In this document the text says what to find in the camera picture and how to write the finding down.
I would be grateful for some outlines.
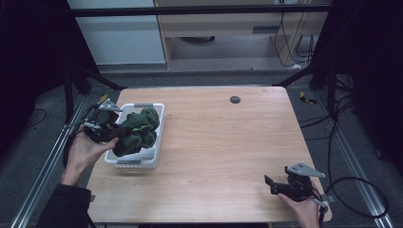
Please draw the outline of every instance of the white cabinet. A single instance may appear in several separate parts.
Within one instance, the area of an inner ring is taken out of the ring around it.
[[[72,9],[154,7],[153,0],[67,0]],[[165,64],[156,16],[77,17],[99,67]]]

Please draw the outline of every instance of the tripod leg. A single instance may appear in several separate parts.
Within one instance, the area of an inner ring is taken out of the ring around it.
[[[87,69],[87,68],[85,68],[83,66],[77,66],[77,70],[82,72],[82,73],[84,73],[85,75],[97,80],[98,82],[100,82],[100,83],[112,88],[112,89],[123,90],[123,89],[126,88],[124,86],[116,85],[116,84],[110,82],[108,79],[103,78],[101,75],[98,75],[98,74],[92,72],[91,70],[89,70],[89,69]]]
[[[73,115],[73,90],[71,87],[71,80],[69,76],[68,69],[65,71],[65,97],[66,97],[66,120],[65,124],[67,124],[71,116]]]

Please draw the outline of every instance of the human hand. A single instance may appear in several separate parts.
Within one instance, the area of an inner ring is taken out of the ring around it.
[[[301,202],[293,201],[281,193],[278,194],[278,197],[293,210],[297,222],[302,228],[319,227],[319,208],[314,202],[314,197],[310,197]]]
[[[61,183],[65,185],[77,185],[86,170],[99,160],[101,155],[108,149],[113,149],[118,138],[108,143],[94,142],[81,126],[68,152],[68,161]]]

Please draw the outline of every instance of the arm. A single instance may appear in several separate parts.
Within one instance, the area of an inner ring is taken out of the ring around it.
[[[296,202],[281,193],[278,194],[278,197],[293,210],[297,222],[302,228],[319,228],[319,209],[314,198]]]
[[[65,172],[43,210],[37,228],[42,227],[86,227],[87,209],[91,192],[77,187],[80,178],[101,155],[115,147],[118,139],[106,144],[92,141],[84,132],[74,139],[69,152]]]

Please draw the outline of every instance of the metal frame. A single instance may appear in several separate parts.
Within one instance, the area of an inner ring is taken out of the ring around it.
[[[322,12],[342,10],[332,4],[294,4],[294,5],[242,5],[242,6],[197,6],[197,7],[156,7],[156,8],[119,8],[119,9],[71,9],[49,10],[53,15],[73,17],[107,16],[145,16],[179,14],[224,14],[224,13],[267,13],[267,12]]]

